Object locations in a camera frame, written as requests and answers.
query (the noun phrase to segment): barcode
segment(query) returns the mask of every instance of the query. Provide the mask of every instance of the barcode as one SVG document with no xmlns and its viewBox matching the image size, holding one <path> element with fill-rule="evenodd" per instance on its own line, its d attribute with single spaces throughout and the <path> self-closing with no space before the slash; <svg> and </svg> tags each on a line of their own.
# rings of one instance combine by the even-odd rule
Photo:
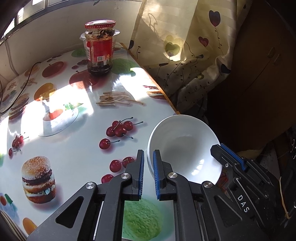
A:
<svg viewBox="0 0 296 241">
<path fill-rule="evenodd" d="M 89 49 L 89 47 L 86 47 L 86 53 L 87 53 L 87 58 L 88 58 L 88 60 L 90 61 L 91 60 L 91 52 L 90 52 L 90 49 Z"/>
<path fill-rule="evenodd" d="M 105 56 L 100 56 L 100 57 L 97 57 L 97 61 L 104 61 L 105 60 Z"/>
</svg>

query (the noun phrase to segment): red jar lid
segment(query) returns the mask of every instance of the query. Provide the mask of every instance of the red jar lid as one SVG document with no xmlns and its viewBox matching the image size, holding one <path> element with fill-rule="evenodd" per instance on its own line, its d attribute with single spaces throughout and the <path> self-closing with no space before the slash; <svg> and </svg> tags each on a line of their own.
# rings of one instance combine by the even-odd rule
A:
<svg viewBox="0 0 296 241">
<path fill-rule="evenodd" d="M 114 20 L 95 20 L 85 24 L 85 28 L 111 28 L 114 27 L 116 22 Z"/>
</svg>

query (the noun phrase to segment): silver bolt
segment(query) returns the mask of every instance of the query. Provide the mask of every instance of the silver bolt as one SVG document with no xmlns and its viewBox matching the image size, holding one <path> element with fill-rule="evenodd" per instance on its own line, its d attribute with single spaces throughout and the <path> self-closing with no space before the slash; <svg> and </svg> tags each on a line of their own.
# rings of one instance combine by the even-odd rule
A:
<svg viewBox="0 0 296 241">
<path fill-rule="evenodd" d="M 168 177 L 169 177 L 169 178 L 176 178 L 177 176 L 178 176 L 178 174 L 175 173 L 175 172 L 170 172 L 170 173 L 168 174 Z"/>
<path fill-rule="evenodd" d="M 209 181 L 204 182 L 204 187 L 205 188 L 211 188 L 213 186 L 213 184 Z"/>
<path fill-rule="evenodd" d="M 128 179 L 131 175 L 129 173 L 123 173 L 120 175 L 122 179 Z"/>
<path fill-rule="evenodd" d="M 89 183 L 85 184 L 85 187 L 86 187 L 87 189 L 92 189 L 92 188 L 94 188 L 94 186 L 95 186 L 95 184 L 92 183 L 92 182 L 89 182 Z"/>
</svg>

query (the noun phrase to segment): curtain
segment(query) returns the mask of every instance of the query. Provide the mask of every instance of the curtain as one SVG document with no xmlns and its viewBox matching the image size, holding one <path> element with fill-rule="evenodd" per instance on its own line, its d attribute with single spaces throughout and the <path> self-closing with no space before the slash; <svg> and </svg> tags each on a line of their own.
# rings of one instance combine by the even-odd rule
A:
<svg viewBox="0 0 296 241">
<path fill-rule="evenodd" d="M 130 51 L 184 112 L 231 72 L 252 0 L 143 0 Z"/>
</svg>

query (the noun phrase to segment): glass jar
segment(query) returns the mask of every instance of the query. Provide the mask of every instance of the glass jar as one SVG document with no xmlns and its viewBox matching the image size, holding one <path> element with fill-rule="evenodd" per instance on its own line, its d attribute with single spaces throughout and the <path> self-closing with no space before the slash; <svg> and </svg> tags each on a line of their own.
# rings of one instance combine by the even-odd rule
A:
<svg viewBox="0 0 296 241">
<path fill-rule="evenodd" d="M 105 75 L 111 71 L 115 23 L 113 20 L 96 20 L 85 24 L 87 69 L 92 75 Z"/>
</svg>

